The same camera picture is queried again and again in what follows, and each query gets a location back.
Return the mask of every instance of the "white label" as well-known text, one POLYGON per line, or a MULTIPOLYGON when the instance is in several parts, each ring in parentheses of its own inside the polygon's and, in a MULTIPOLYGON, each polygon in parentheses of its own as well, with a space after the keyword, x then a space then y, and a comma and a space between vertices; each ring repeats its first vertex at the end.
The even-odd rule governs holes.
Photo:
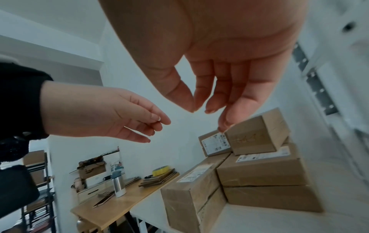
POLYGON ((275 158, 275 157, 289 156, 290 154, 291 154, 291 152, 289 151, 289 147, 288 146, 282 146, 277 152, 240 155, 238 157, 238 160, 236 161, 236 163, 258 160, 258 159, 269 159, 269 158, 275 158))
POLYGON ((197 166, 197 168, 193 169, 192 172, 184 176, 177 182, 192 182, 196 180, 199 176, 201 176, 204 172, 206 172, 213 164, 205 164, 197 166))
POLYGON ((201 143, 203 144, 207 155, 211 155, 215 152, 231 147, 224 133, 217 133, 211 137, 205 138, 201 143))

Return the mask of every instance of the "stack of boxes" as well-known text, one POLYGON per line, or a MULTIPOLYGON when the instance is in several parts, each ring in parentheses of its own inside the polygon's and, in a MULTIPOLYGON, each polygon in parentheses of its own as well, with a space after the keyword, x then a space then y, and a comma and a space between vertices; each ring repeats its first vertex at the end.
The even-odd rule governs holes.
POLYGON ((273 109, 224 134, 200 136, 207 158, 161 190, 170 226, 207 233, 225 199, 233 205, 322 212, 289 133, 281 112, 273 109))

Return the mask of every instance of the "hand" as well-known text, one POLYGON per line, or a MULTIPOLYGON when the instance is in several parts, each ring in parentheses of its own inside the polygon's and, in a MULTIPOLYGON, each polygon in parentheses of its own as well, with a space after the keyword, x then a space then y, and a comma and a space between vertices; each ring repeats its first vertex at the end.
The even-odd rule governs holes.
POLYGON ((40 96, 46 133, 59 136, 106 136, 150 142, 138 133, 153 136, 171 123, 149 100, 119 88, 71 85, 47 81, 40 96))
POLYGON ((247 119, 284 72, 307 0, 100 0, 117 35, 158 91, 194 112, 222 107, 219 129, 247 119), (174 65, 196 75, 194 96, 174 65))

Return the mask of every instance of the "desk drawer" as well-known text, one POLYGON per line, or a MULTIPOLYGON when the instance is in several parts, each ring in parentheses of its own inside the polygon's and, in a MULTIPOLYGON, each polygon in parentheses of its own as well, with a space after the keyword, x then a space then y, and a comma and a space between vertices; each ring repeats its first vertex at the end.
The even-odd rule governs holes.
POLYGON ((93 188, 89 188, 83 192, 78 193, 78 201, 79 203, 82 203, 88 199, 90 199, 91 197, 101 193, 104 189, 106 188, 105 186, 105 182, 101 183, 99 185, 96 185, 93 188))

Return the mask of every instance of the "palm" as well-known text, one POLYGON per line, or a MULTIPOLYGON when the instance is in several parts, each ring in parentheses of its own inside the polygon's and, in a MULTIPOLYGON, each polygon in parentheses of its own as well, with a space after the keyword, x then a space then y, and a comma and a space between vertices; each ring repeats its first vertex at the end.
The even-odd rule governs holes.
POLYGON ((188 111, 225 107, 219 127, 249 117, 268 98, 289 60, 306 0, 102 2, 117 34, 149 80, 188 111), (192 96, 174 68, 185 55, 196 75, 192 96))

